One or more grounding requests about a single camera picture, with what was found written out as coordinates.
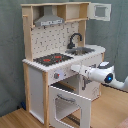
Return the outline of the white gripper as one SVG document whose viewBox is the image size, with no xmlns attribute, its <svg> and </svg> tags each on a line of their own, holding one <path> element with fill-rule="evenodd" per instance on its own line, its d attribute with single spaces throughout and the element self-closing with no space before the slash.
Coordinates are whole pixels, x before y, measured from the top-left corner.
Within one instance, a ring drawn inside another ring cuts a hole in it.
<svg viewBox="0 0 128 128">
<path fill-rule="evenodd" d="M 80 75 L 87 76 L 90 68 L 84 65 L 72 65 L 71 70 L 79 73 Z"/>
</svg>

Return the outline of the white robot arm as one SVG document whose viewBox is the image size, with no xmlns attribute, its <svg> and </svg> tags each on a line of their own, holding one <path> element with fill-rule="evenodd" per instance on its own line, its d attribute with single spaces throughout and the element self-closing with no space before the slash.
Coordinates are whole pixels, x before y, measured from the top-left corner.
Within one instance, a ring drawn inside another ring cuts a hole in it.
<svg viewBox="0 0 128 128">
<path fill-rule="evenodd" d="M 96 81 L 102 83 L 103 85 L 107 85 L 128 93 L 128 76 L 124 82 L 117 81 L 115 78 L 114 67 L 108 62 L 102 62 L 98 67 L 72 65 L 71 70 L 79 73 L 91 81 Z"/>
</svg>

